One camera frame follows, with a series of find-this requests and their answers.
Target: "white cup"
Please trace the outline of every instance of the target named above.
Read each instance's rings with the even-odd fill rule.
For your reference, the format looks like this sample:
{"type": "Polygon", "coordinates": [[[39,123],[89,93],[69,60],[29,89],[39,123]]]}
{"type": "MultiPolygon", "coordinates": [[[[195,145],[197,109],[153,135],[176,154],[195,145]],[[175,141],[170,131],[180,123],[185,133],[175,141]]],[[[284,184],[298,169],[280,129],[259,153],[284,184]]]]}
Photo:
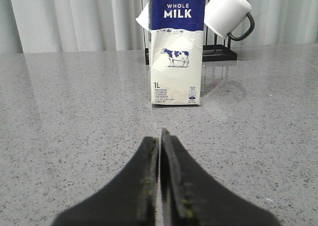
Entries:
{"type": "Polygon", "coordinates": [[[251,5],[246,0],[210,0],[205,6],[204,23],[223,39],[231,38],[238,41],[246,38],[254,29],[254,20],[250,15],[251,5]],[[251,22],[250,29],[239,38],[231,32],[246,18],[251,22]]]}

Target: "mug handle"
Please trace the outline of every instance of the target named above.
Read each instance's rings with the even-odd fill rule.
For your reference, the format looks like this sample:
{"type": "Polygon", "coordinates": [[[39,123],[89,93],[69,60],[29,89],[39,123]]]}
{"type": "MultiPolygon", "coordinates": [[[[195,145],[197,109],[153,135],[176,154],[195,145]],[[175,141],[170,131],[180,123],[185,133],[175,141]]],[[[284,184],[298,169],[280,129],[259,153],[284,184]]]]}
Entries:
{"type": "Polygon", "coordinates": [[[247,14],[247,17],[250,21],[250,27],[249,29],[247,30],[247,32],[245,32],[243,35],[241,35],[240,37],[235,37],[232,35],[232,33],[228,33],[228,36],[234,40],[234,41],[241,41],[241,40],[244,40],[247,36],[250,35],[250,33],[252,33],[252,31],[254,30],[254,27],[255,27],[255,21],[254,21],[254,18],[252,17],[252,15],[248,12],[247,14]]]}

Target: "milk carton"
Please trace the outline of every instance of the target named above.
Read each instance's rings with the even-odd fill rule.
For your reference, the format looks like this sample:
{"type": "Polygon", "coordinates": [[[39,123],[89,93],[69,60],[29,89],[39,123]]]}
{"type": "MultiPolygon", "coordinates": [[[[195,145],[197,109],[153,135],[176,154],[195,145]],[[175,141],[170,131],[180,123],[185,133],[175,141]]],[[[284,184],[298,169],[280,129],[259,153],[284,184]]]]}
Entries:
{"type": "Polygon", "coordinates": [[[151,103],[200,104],[205,0],[150,0],[151,103]]]}

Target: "white curtain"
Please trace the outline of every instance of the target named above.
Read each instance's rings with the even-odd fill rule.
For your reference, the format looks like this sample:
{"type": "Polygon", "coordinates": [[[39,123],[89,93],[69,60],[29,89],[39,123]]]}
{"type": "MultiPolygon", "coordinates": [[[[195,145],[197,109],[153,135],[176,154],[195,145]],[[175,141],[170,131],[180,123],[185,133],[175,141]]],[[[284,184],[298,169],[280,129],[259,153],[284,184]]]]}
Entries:
{"type": "MultiPolygon", "coordinates": [[[[248,1],[256,27],[233,46],[318,41],[318,0],[248,1]]],[[[142,49],[140,12],[141,0],[0,0],[0,53],[142,49]]]]}

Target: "cow illustration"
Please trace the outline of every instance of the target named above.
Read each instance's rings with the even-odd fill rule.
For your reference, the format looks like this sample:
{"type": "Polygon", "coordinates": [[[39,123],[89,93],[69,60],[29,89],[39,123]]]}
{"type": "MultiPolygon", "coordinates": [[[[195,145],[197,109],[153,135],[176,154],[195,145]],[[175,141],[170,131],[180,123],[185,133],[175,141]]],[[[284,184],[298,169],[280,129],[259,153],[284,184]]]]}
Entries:
{"type": "Polygon", "coordinates": [[[167,54],[170,60],[169,67],[188,67],[189,65],[189,52],[188,51],[171,51],[167,48],[163,48],[161,54],[167,54]],[[181,61],[181,66],[175,66],[175,61],[181,61]]]}

